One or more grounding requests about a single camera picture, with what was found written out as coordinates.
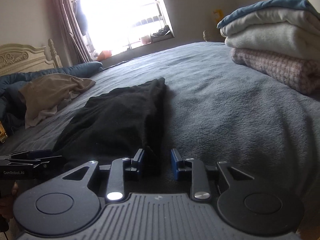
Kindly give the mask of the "person left hand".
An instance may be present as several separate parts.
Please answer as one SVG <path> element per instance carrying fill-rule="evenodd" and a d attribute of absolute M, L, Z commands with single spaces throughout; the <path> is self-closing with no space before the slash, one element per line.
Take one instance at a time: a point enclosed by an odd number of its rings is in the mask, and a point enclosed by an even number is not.
<path fill-rule="evenodd" d="M 13 218 L 13 204 L 14 200 L 17 196 L 18 185 L 14 182 L 14 185 L 11 189 L 11 194 L 7 197 L 1 199 L 0 207 L 1 207 L 1 216 L 4 217 L 7 221 Z"/>

